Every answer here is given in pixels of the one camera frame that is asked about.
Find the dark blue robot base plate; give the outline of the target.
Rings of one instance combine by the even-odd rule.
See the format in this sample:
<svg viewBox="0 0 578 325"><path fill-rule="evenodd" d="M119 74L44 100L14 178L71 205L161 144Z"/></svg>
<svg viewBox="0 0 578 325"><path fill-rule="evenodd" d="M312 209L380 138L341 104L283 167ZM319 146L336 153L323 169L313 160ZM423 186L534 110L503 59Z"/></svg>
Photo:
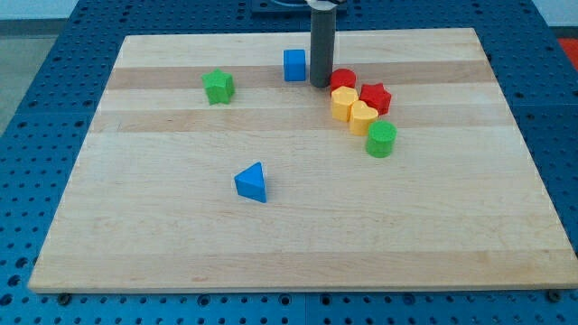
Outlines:
<svg viewBox="0 0 578 325"><path fill-rule="evenodd" d="M335 8L329 14L322 14L320 9L312 9L305 0L250 0L247 2L252 17L257 18L312 18L327 16L336 20L340 15L346 15L350 3L348 1L329 1Z"/></svg>

